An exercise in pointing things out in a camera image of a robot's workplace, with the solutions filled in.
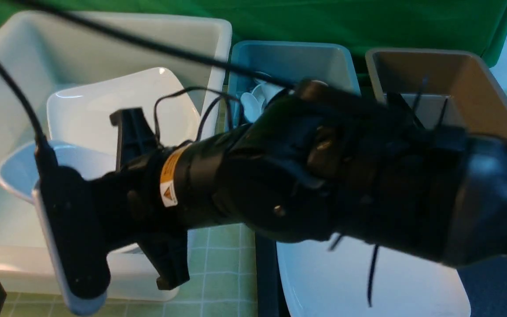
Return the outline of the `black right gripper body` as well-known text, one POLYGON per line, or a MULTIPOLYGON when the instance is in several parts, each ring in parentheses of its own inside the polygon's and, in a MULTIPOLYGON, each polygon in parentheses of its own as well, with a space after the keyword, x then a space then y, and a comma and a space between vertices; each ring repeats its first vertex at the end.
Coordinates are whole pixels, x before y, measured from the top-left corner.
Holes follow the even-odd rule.
POLYGON ((110 115, 118 129, 115 171, 91 181, 108 251, 136 243, 157 271, 159 290, 189 281, 188 235, 166 215, 159 174, 173 147, 159 144, 141 108, 110 115))

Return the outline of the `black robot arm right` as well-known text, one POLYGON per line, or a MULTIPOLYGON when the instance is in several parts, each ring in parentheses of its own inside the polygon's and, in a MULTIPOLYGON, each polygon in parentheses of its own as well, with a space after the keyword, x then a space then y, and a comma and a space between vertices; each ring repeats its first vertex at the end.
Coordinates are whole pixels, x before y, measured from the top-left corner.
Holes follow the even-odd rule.
POLYGON ((416 124, 384 106, 303 82, 253 124, 143 154, 121 135, 119 170, 91 181, 99 251, 72 279, 84 296, 110 283, 106 256, 138 243, 164 281, 189 280, 187 231, 243 223, 283 243, 344 236, 449 267, 507 255, 507 139, 416 124))

